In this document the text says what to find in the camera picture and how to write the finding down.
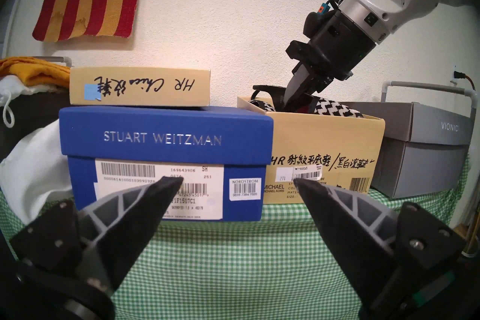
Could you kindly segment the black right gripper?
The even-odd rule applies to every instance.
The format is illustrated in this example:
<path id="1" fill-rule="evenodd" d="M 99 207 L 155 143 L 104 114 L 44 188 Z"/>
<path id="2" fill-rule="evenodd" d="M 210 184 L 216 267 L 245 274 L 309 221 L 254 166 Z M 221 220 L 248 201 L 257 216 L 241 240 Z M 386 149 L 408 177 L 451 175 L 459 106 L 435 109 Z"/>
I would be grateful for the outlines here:
<path id="1" fill-rule="evenodd" d="M 298 61 L 284 93 L 284 109 L 297 109 L 304 93 L 320 93 L 334 80 L 345 81 L 353 68 L 376 46 L 340 10 L 308 14 L 303 34 L 307 43 L 291 41 L 290 59 Z"/>

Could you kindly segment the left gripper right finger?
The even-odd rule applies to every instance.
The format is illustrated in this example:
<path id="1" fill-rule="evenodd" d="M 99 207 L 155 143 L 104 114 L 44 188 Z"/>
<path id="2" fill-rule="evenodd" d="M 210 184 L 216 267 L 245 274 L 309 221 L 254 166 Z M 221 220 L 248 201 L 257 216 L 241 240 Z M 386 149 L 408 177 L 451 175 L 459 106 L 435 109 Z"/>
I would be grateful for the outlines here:
<path id="1" fill-rule="evenodd" d="M 293 182 L 360 311 L 417 311 L 453 287 L 465 242 L 419 204 L 397 212 L 363 193 Z"/>

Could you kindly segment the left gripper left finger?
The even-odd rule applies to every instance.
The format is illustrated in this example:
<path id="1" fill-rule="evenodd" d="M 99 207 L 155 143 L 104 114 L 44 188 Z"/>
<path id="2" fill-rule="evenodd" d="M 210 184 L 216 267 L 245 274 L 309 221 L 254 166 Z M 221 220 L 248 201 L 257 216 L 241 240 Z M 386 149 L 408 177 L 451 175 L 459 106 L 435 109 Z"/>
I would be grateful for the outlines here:
<path id="1" fill-rule="evenodd" d="M 96 287 L 111 297 L 156 233 L 183 177 L 113 192 L 77 210 L 61 201 L 10 239 L 37 270 Z"/>

